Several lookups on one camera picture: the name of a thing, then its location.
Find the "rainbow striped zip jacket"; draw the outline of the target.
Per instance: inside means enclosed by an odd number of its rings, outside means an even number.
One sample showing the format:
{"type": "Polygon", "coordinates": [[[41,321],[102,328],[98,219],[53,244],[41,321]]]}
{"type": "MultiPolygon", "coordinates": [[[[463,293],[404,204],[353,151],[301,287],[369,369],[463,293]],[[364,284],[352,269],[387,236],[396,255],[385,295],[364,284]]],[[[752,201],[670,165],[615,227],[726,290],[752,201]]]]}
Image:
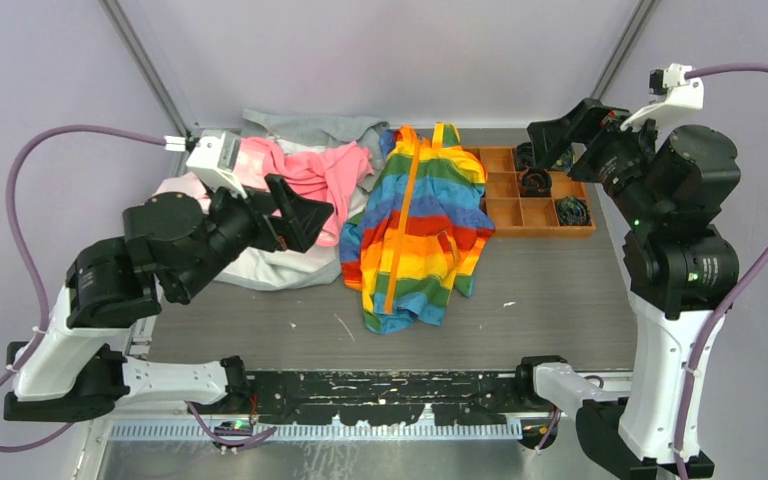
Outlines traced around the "rainbow striped zip jacket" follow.
{"type": "Polygon", "coordinates": [[[338,258],[376,334],[442,324],[452,293],[470,297],[495,225],[482,210],[487,171],[457,127],[424,138],[410,126],[393,146],[363,211],[343,226],[338,258]]]}

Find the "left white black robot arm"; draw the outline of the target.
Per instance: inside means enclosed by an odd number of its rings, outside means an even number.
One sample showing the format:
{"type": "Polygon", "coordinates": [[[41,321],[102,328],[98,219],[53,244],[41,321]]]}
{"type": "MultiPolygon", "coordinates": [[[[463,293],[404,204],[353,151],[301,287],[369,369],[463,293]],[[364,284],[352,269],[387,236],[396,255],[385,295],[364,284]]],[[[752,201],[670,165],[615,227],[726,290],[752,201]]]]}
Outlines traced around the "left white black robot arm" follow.
{"type": "Polygon", "coordinates": [[[36,348],[9,346],[20,368],[3,403],[8,421],[76,423],[146,402],[183,401],[201,414],[251,405],[243,360],[157,363],[129,357],[111,341],[164,303],[189,304],[244,251],[304,253],[333,206],[296,194],[270,174],[265,190],[237,196],[219,187],[209,206],[165,192],[125,210],[124,232],[82,250],[66,274],[36,348]]]}

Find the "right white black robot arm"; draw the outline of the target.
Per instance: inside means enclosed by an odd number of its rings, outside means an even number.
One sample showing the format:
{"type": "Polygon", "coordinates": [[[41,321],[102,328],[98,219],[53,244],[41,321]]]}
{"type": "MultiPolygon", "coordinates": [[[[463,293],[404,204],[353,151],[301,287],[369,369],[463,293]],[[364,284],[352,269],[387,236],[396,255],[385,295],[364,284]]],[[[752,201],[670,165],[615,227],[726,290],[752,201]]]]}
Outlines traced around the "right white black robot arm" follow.
{"type": "Polygon", "coordinates": [[[702,378],[707,317],[737,284],[739,260],[714,226],[741,173],[725,135],[682,125],[658,139],[658,119],[584,99],[566,115],[529,124],[539,167],[573,145],[570,169],[600,185],[626,220],[622,247],[637,346],[629,393],[609,392],[556,355],[525,357],[515,396],[527,410],[547,403],[569,414],[579,445],[619,479],[653,479],[660,470],[708,478],[713,462],[695,433],[699,399],[682,397],[687,375],[702,378]]]}

